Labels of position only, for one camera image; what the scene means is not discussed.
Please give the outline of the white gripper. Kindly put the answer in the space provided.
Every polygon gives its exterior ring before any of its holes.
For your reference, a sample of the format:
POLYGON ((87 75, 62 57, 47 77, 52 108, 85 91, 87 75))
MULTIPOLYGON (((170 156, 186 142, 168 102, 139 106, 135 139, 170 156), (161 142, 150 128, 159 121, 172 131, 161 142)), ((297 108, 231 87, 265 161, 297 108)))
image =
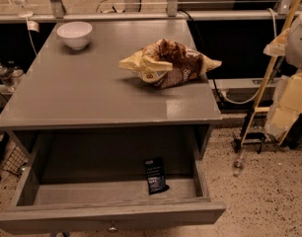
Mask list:
MULTIPOLYGON (((265 48, 264 54, 278 57, 285 55, 289 30, 282 31, 265 48)), ((265 131, 273 136, 281 136, 302 114, 302 70, 291 77, 282 76, 275 88, 273 104, 266 116, 265 131)))

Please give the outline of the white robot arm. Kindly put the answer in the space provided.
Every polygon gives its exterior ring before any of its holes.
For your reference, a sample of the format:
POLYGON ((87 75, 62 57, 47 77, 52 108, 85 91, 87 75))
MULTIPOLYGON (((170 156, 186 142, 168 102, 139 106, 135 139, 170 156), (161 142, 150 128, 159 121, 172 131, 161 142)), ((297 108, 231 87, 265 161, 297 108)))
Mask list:
POLYGON ((279 138, 302 114, 302 12, 289 29, 264 48, 264 54, 284 56, 288 64, 297 68, 292 76, 279 79, 266 117, 265 131, 279 138))

